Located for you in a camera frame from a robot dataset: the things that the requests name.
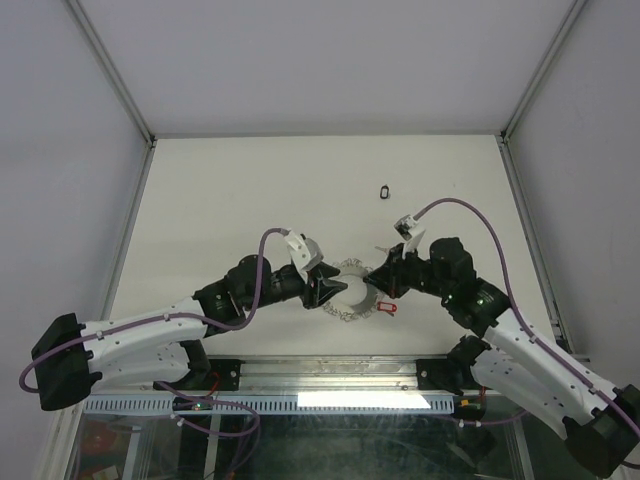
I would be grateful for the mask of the red key tag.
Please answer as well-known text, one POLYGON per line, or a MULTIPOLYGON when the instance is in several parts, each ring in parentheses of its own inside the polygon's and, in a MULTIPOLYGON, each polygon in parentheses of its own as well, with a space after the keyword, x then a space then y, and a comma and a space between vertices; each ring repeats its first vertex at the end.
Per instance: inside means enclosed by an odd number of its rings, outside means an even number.
POLYGON ((394 316, 397 313, 398 307, 394 303, 381 301, 377 303, 376 309, 379 312, 384 312, 390 316, 394 316))

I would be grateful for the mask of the metal disc with key rings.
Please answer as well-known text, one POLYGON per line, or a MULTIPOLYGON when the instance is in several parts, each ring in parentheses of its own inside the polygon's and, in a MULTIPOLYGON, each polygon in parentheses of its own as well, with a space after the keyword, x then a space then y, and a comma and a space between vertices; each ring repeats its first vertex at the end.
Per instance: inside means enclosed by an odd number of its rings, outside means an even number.
POLYGON ((371 269, 357 258, 343 260, 335 267, 340 271, 336 280, 345 283, 347 289, 329 300, 322 307, 323 311, 343 322, 370 317, 380 299, 378 291, 364 282, 371 269))

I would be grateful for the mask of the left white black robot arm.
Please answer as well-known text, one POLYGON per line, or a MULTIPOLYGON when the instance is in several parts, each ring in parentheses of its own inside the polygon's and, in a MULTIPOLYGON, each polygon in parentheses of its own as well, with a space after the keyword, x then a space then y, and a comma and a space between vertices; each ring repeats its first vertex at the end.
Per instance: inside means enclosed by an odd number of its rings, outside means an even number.
POLYGON ((57 317, 31 350, 36 393, 44 411, 62 410, 100 388, 164 382, 198 388, 209 377, 204 339, 238 330, 253 308, 298 299, 307 310, 347 289, 340 271, 319 262, 273 270, 256 255, 220 280, 159 311, 128 319, 82 323, 57 317))

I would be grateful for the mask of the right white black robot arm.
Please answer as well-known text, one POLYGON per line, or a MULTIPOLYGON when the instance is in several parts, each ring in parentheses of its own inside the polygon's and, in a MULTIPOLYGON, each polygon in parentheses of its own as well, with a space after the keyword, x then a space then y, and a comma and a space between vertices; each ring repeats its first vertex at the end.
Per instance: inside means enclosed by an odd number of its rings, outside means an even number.
POLYGON ((452 383, 494 390, 546 424, 591 474, 610 477, 639 445, 639 390, 619 387, 539 333, 508 295, 476 273, 456 237, 429 257, 393 247, 365 283, 399 299, 429 294, 468 335, 447 355, 452 383))

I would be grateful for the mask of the aluminium mounting rail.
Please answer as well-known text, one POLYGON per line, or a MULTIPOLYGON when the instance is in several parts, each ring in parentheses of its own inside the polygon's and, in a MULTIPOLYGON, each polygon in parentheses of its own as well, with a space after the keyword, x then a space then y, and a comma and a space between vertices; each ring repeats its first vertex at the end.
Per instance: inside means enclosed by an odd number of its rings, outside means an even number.
POLYGON ((268 395, 302 391, 420 391, 444 394, 430 379, 442 355, 210 355, 236 393, 268 395))

